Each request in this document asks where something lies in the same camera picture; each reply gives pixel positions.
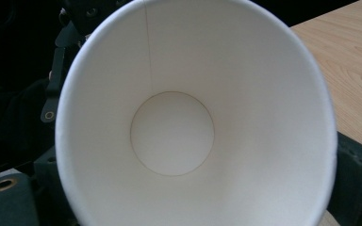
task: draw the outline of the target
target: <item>wooden table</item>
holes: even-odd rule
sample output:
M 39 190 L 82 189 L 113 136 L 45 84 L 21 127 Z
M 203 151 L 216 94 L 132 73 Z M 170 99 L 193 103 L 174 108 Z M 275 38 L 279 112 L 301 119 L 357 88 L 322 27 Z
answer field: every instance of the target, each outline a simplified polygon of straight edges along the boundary
M 362 143 L 362 0 L 292 30 L 320 65 L 334 101 L 338 131 Z

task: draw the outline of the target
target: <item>wooden surface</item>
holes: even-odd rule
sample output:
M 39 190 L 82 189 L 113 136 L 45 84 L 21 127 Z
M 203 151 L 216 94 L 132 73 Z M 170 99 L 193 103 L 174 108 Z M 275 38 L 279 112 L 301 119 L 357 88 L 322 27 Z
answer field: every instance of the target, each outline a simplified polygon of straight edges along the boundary
M 331 91 L 337 129 L 362 143 L 362 0 L 292 27 Z

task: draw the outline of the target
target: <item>dark background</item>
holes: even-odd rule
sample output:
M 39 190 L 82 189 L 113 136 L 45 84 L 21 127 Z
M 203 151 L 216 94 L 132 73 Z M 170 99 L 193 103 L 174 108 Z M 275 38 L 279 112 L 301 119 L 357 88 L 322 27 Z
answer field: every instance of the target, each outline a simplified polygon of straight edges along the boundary
M 293 26 L 354 0 L 254 2 Z M 0 0 L 0 87 L 21 90 L 48 76 L 55 38 L 61 29 L 59 11 L 60 6 L 54 0 Z M 2 26 L 7 18 L 11 20 Z

